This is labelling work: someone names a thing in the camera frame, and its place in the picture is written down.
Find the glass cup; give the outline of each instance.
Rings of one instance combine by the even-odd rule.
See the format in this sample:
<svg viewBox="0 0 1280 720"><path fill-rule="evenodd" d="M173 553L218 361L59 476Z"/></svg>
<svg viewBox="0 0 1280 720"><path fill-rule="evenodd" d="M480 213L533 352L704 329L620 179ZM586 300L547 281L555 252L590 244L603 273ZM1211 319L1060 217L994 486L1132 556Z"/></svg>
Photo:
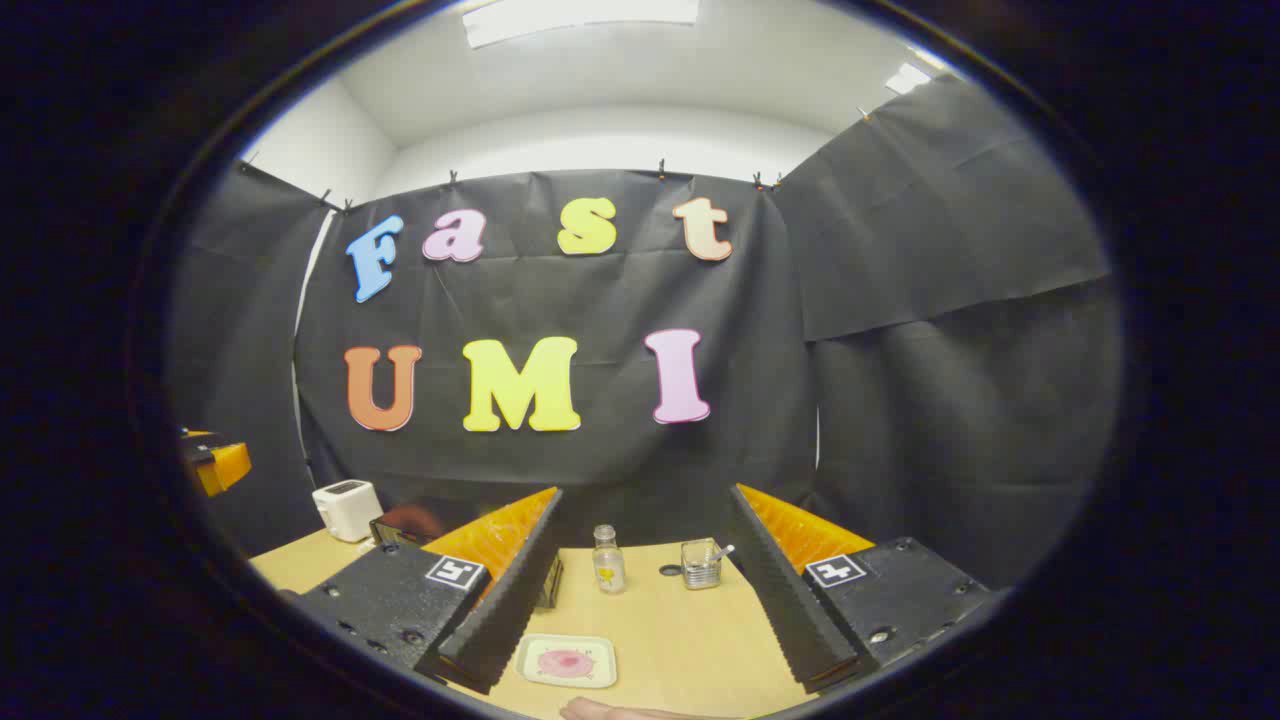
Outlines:
<svg viewBox="0 0 1280 720"><path fill-rule="evenodd" d="M698 591L714 588L719 584L719 565L723 559L710 560L719 550L719 544L713 538L680 544L680 573L685 578L686 588Z"/></svg>

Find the white toaster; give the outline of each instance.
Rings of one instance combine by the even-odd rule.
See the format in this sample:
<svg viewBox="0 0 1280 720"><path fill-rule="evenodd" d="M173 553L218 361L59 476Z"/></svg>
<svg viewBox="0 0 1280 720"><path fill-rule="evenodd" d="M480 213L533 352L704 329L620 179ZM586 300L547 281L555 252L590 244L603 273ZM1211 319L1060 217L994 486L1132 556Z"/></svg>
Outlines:
<svg viewBox="0 0 1280 720"><path fill-rule="evenodd" d="M311 493L329 534L357 542L369 537L369 523L383 514L374 486L365 480L343 480Z"/></svg>

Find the small glass jar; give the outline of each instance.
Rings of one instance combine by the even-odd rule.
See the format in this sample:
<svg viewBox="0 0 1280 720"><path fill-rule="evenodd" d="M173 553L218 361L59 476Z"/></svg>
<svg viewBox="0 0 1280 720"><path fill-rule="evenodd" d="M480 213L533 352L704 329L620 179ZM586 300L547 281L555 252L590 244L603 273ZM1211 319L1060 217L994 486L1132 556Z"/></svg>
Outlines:
<svg viewBox="0 0 1280 720"><path fill-rule="evenodd" d="M714 562L710 560L719 550L719 544L713 538L681 543L680 570L685 577L685 588L699 591L719 584L721 560L719 557Z"/></svg>
<svg viewBox="0 0 1280 720"><path fill-rule="evenodd" d="M627 573L622 565L622 551L618 550L617 533L613 525L595 527L595 550L591 552L591 565L595 568L595 582L600 591L617 594L627 587Z"/></svg>

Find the white wall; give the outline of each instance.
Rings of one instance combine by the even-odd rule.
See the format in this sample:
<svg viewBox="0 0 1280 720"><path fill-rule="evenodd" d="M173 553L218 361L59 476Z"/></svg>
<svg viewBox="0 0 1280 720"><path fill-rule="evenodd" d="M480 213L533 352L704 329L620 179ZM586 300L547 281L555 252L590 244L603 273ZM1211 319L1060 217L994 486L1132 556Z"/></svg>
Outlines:
<svg viewBox="0 0 1280 720"><path fill-rule="evenodd" d="M833 136L759 115L623 105L554 110L439 135L401 150L375 197L530 170L658 169L772 183Z"/></svg>
<svg viewBox="0 0 1280 720"><path fill-rule="evenodd" d="M340 79L330 79L303 97L241 155L252 164L316 197L342 206L376 197L374 188L396 146L356 102Z"/></svg>

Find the foam letter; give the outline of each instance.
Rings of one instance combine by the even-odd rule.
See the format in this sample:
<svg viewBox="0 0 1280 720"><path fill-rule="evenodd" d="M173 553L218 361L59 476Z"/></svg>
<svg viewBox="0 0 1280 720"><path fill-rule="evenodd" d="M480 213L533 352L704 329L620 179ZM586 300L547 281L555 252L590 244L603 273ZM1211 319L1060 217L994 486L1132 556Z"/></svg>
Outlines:
<svg viewBox="0 0 1280 720"><path fill-rule="evenodd" d="M398 430L413 416L413 365L422 357L422 348L399 345L387 351L396 366L396 396L387 410L374 405L374 364L381 355L372 347L352 347L343 355L347 361L347 407L351 418L369 430Z"/></svg>
<svg viewBox="0 0 1280 720"><path fill-rule="evenodd" d="M579 197L561 210L562 229L556 241L566 255L599 255L613 247L618 228L608 220L618 211L608 197Z"/></svg>
<svg viewBox="0 0 1280 720"><path fill-rule="evenodd" d="M357 237L347 246L347 255L356 263L356 302L364 302L378 295L378 291L392 283L392 274L379 263L390 265L396 260L396 240L392 237L404 229L404 220L392 215Z"/></svg>
<svg viewBox="0 0 1280 720"><path fill-rule="evenodd" d="M453 210L436 218L436 231L422 243L422 255L431 260L453 259L470 263L480 256L484 214L479 210Z"/></svg>
<svg viewBox="0 0 1280 720"><path fill-rule="evenodd" d="M525 369L516 372L507 350L497 340L477 340L462 347L462 356L471 360L471 414L462 427L474 433L492 433L500 423L493 414L493 400L507 420L507 427L520 429L529 404L538 405L529 416L535 430L576 430L582 419L573 411L568 389L568 359L577 352L577 342L567 337L544 337L529 354Z"/></svg>
<svg viewBox="0 0 1280 720"><path fill-rule="evenodd" d="M733 251L733 243L716 240L716 223L727 223L728 213L712 208L712 201L695 197L676 205L671 214L685 220L685 245L694 258L723 260Z"/></svg>
<svg viewBox="0 0 1280 720"><path fill-rule="evenodd" d="M694 346L703 340L698 331L658 331L644 338L645 347L658 359L658 392L662 400L653 419L662 423L696 423L712 414L712 406L698 397L694 374Z"/></svg>

